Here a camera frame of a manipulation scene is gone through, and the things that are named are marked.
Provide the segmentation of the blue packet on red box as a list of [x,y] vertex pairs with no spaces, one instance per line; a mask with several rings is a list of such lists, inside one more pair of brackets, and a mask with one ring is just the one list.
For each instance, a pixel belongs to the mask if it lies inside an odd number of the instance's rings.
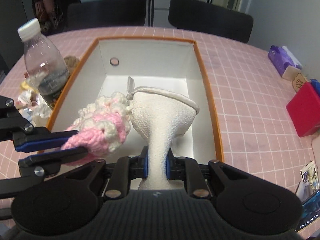
[[320,82],[317,79],[311,79],[310,83],[316,91],[316,93],[318,94],[318,96],[320,96]]

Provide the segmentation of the small wooden speaker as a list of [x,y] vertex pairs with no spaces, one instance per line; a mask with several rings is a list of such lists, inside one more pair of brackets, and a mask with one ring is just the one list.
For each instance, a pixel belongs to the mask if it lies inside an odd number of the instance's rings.
[[302,88],[304,83],[308,81],[307,78],[302,74],[302,71],[293,66],[288,66],[284,70],[281,77],[287,81],[291,81],[292,87],[294,88],[295,92],[298,92]]

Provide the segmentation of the brown plush toy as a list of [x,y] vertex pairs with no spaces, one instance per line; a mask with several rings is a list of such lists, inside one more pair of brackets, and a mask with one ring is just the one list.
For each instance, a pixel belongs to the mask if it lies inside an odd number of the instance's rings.
[[64,58],[64,61],[66,63],[69,73],[72,75],[80,61],[79,58],[77,58],[76,56],[69,55]]

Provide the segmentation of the yellow cleaning cloth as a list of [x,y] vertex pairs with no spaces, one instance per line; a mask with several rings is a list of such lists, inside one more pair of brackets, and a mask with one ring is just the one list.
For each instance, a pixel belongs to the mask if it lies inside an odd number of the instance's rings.
[[33,87],[31,87],[29,85],[29,83],[27,82],[27,80],[24,80],[21,84],[20,84],[20,89],[22,91],[25,91],[25,90],[33,90]]

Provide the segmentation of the red box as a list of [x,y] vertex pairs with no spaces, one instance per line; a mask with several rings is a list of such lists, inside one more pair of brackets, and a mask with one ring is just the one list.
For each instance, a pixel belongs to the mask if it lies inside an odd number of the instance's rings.
[[319,130],[319,95],[311,85],[306,82],[286,109],[299,137],[306,137]]

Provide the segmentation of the white terry cloth pouch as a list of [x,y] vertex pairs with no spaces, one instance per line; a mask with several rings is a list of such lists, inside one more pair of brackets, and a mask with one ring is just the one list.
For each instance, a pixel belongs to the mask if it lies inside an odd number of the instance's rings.
[[148,143],[148,175],[139,189],[181,189],[181,181],[167,178],[166,159],[173,139],[186,133],[199,106],[182,94],[147,86],[136,88],[131,77],[127,81],[127,98],[133,101],[132,127]]

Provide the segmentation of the pink white crochet piece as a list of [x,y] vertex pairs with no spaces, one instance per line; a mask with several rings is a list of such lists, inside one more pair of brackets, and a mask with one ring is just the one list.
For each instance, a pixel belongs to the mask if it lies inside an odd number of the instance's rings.
[[104,159],[125,142],[131,130],[133,102],[120,92],[101,96],[78,111],[79,117],[67,128],[78,131],[61,146],[61,150],[84,147],[88,155],[68,163],[79,166]]

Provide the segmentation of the left black chair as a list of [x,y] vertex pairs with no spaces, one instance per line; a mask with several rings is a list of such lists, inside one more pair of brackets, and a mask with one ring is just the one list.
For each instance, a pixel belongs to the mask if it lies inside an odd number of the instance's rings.
[[143,26],[146,0],[97,0],[70,4],[68,30],[101,27]]

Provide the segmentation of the orange cardboard box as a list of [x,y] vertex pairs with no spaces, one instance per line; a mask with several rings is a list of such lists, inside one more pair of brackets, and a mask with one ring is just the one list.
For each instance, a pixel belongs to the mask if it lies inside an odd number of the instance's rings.
[[48,121],[53,132],[63,131],[78,111],[100,96],[114,92],[133,103],[131,132],[123,145],[107,158],[138,154],[147,135],[164,137],[175,129],[179,107],[196,113],[193,123],[177,133],[171,149],[177,157],[205,164],[224,161],[217,110],[200,43],[168,37],[99,37],[90,45],[70,77]]

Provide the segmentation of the clear plastic water bottle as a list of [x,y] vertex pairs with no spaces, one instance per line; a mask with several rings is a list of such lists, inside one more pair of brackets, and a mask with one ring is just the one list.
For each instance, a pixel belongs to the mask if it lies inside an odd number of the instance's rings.
[[50,39],[41,34],[37,18],[18,28],[24,43],[24,61],[31,85],[54,109],[69,79],[69,70],[60,51]]

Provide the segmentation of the purple tissue pack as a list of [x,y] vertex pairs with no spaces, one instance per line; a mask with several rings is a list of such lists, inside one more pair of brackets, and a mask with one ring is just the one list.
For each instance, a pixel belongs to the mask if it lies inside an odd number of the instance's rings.
[[272,45],[268,51],[268,58],[279,75],[285,80],[293,81],[297,74],[302,71],[302,64],[286,46]]

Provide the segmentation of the silver foil bundle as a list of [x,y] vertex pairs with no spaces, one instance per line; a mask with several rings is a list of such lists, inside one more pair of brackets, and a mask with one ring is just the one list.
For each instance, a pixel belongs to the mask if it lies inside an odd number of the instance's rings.
[[35,127],[47,126],[52,110],[40,94],[24,90],[18,97],[15,107],[19,113]]

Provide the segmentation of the right black chair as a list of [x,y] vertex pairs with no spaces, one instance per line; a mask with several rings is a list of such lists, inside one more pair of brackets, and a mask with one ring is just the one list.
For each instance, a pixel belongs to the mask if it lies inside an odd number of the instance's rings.
[[178,29],[198,31],[248,43],[253,29],[253,17],[242,12],[213,4],[196,5],[188,11],[188,19],[182,20],[184,27]]

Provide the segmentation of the smartphone on stand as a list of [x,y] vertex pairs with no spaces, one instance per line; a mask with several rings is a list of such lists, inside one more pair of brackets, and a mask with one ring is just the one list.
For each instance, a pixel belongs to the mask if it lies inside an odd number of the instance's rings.
[[319,218],[320,196],[319,190],[302,203],[302,216],[296,227],[296,232],[303,230]]

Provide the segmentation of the black chair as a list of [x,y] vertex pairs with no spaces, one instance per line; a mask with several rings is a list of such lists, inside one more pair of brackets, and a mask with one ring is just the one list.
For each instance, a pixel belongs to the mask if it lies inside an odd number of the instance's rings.
[[97,0],[70,4],[68,30],[101,27],[143,26],[146,0]]
[[253,17],[242,12],[213,4],[196,5],[188,11],[188,19],[182,20],[184,27],[178,29],[198,31],[248,43],[253,29]]

